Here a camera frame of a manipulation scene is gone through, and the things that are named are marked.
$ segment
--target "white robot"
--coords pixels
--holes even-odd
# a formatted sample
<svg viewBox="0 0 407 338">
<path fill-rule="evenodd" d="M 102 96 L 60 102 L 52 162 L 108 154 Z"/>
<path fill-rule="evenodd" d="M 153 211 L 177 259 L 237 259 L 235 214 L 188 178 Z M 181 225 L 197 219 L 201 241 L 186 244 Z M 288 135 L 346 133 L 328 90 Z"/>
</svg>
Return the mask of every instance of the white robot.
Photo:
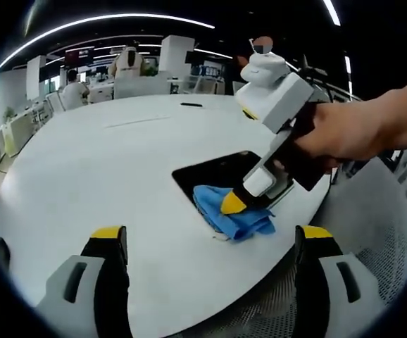
<svg viewBox="0 0 407 338">
<path fill-rule="evenodd" d="M 269 206 L 289 187 L 288 174 L 307 190 L 324 175 L 323 158 L 310 158 L 294 140 L 313 129 L 315 103 L 328 102 L 328 96 L 293 73 L 284 58 L 272 53 L 272 40 L 270 46 L 252 44 L 252 48 L 249 64 L 241 72 L 248 84 L 236 93 L 236 100 L 248 117 L 259 120 L 277 136 L 270 151 L 226 196 L 221 207 L 224 214 Z M 278 172 L 274 160 L 286 172 Z"/>
</svg>

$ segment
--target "office desk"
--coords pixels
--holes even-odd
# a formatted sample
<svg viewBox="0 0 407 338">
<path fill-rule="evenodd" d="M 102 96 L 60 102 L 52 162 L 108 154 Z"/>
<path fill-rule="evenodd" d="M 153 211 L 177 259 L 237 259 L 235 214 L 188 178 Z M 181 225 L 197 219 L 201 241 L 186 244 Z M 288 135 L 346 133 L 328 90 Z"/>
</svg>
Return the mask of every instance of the office desk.
<svg viewBox="0 0 407 338">
<path fill-rule="evenodd" d="M 37 304 L 50 274 L 95 229 L 125 225 L 134 336 L 164 337 L 211 317 L 282 259 L 329 178 L 312 192 L 296 184 L 273 209 L 275 234 L 233 244 L 213 238 L 171 172 L 243 150 L 262 156 L 273 137 L 233 96 L 141 96 L 56 114 L 0 190 L 0 236 L 16 286 Z"/>
<path fill-rule="evenodd" d="M 99 102 L 113 99 L 114 82 L 97 82 L 89 86 L 88 102 L 97 104 Z"/>
</svg>

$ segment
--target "fluorescent light strip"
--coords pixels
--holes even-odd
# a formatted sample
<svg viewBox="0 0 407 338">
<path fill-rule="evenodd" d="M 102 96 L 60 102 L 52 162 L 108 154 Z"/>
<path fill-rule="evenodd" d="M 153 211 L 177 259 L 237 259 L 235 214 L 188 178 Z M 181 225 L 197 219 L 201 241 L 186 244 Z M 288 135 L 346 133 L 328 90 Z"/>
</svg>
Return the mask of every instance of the fluorescent light strip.
<svg viewBox="0 0 407 338">
<path fill-rule="evenodd" d="M 335 25 L 341 26 L 342 24 L 339 22 L 337 11 L 335 10 L 335 7 L 333 6 L 332 2 L 330 0 L 323 0 L 325 6 L 327 7 L 327 10 L 329 11 L 330 16 L 332 17 L 332 21 Z"/>
<path fill-rule="evenodd" d="M 352 92 L 352 81 L 349 81 L 349 95 L 351 96 L 351 98 L 350 98 L 349 101 L 352 101 L 352 95 L 353 95 L 353 92 Z"/>
<path fill-rule="evenodd" d="M 348 74 L 351 74 L 351 59 L 348 56 L 344 57 L 344 60 L 346 61 L 346 70 Z"/>
<path fill-rule="evenodd" d="M 161 48 L 160 44 L 140 44 L 139 47 L 159 47 Z"/>
<path fill-rule="evenodd" d="M 61 60 L 64 60 L 64 56 L 63 56 L 62 58 L 56 58 L 55 60 L 46 63 L 46 65 L 50 65 L 50 64 L 53 63 L 53 62 L 61 61 Z"/>
<path fill-rule="evenodd" d="M 228 55 L 215 53 L 214 51 L 205 51 L 203 49 L 197 49 L 197 48 L 194 48 L 194 50 L 195 51 L 200 51 L 201 53 L 207 53 L 207 54 L 211 54 L 211 55 L 222 56 L 223 58 L 233 58 L 233 57 L 228 56 Z"/>
<path fill-rule="evenodd" d="M 105 19 L 116 19 L 116 18 L 157 18 L 157 19 L 168 19 L 168 20 L 176 20 L 176 21 L 182 21 L 184 23 L 191 23 L 193 25 L 199 25 L 207 28 L 211 28 L 212 30 L 215 28 L 215 26 L 212 25 L 207 25 L 206 23 L 200 23 L 199 21 L 194 21 L 190 19 L 185 19 L 185 18 L 178 18 L 177 16 L 170 16 L 170 15 L 161 15 L 161 14 L 148 14 L 148 13 L 123 13 L 123 14 L 110 14 L 110 15 L 100 15 L 100 16 L 94 16 L 92 18 L 86 18 L 78 21 L 73 21 L 71 23 L 66 23 L 65 25 L 56 27 L 52 30 L 49 30 L 45 33 L 42 33 L 41 35 L 38 35 L 34 39 L 31 39 L 29 42 L 26 44 L 23 44 L 19 48 L 17 48 L 13 53 L 11 53 L 9 56 L 7 56 L 1 63 L 0 63 L 0 68 L 2 68 L 4 65 L 6 65 L 14 56 L 18 55 L 21 51 L 23 51 L 25 48 L 31 46 L 34 44 L 36 41 L 39 41 L 40 39 L 43 39 L 55 32 L 58 32 L 60 30 L 64 30 L 66 28 L 80 25 L 82 23 L 89 23 L 92 21 L 97 21 L 97 20 L 105 20 Z"/>
<path fill-rule="evenodd" d="M 70 47 L 79 46 L 81 44 L 88 44 L 88 43 L 91 43 L 91 42 L 101 41 L 101 40 L 108 40 L 108 39 L 118 39 L 118 38 L 121 38 L 121 37 L 161 37 L 161 38 L 163 38 L 164 36 L 163 35 L 150 35 L 150 34 L 112 35 L 110 37 L 100 37 L 98 39 L 91 39 L 91 40 L 81 41 L 81 42 L 78 42 L 76 44 L 69 44 L 67 46 L 63 46 L 61 48 L 55 49 L 54 51 L 51 51 L 49 53 L 49 55 L 52 55 L 52 54 L 57 53 L 59 51 L 63 51 L 64 49 L 67 49 L 67 48 L 70 48 Z"/>
<path fill-rule="evenodd" d="M 94 58 L 114 58 L 118 56 L 119 54 L 108 54 L 108 55 L 100 55 L 100 56 L 95 56 Z"/>
<path fill-rule="evenodd" d="M 80 47 L 80 48 L 74 48 L 74 49 L 67 49 L 65 52 L 67 53 L 68 51 L 80 51 L 82 49 L 90 49 L 94 48 L 94 46 L 88 46 L 88 47 Z"/>
<path fill-rule="evenodd" d="M 125 45 L 124 44 L 119 44 L 117 46 L 100 47 L 100 48 L 95 48 L 95 51 L 101 51 L 102 49 L 120 48 L 120 47 L 125 47 Z"/>
</svg>

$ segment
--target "blue microfiber towel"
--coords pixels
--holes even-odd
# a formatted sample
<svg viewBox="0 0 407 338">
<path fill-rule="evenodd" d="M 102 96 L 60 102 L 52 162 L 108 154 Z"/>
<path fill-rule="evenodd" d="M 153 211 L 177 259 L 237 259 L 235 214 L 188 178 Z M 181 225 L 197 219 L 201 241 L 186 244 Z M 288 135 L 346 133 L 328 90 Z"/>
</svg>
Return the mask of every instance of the blue microfiber towel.
<svg viewBox="0 0 407 338">
<path fill-rule="evenodd" d="M 275 232 L 268 209 L 249 210 L 234 215 L 220 212 L 223 199 L 231 191 L 230 188 L 217 188 L 209 185 L 194 187 L 194 202 L 205 220 L 216 230 L 223 232 L 230 239 L 244 241 L 254 234 L 272 234 Z"/>
</svg>

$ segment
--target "person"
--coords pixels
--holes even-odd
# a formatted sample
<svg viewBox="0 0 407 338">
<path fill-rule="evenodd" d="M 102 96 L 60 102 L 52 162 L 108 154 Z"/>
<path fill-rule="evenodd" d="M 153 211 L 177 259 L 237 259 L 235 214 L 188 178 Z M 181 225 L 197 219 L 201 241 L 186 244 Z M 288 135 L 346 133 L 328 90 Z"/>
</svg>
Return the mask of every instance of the person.
<svg viewBox="0 0 407 338">
<path fill-rule="evenodd" d="M 135 42 L 128 44 L 108 67 L 108 74 L 115 79 L 139 77 L 143 72 L 144 59 L 137 52 Z"/>
<path fill-rule="evenodd" d="M 86 98 L 89 95 L 89 89 L 81 82 L 78 82 L 77 71 L 69 70 L 68 85 L 63 90 L 64 108 L 69 111 L 87 104 Z"/>
<path fill-rule="evenodd" d="M 366 161 L 407 149 L 407 85 L 369 101 L 319 104 L 313 122 L 315 129 L 296 143 L 312 157 L 330 156 L 327 169 L 338 158 Z"/>
</svg>

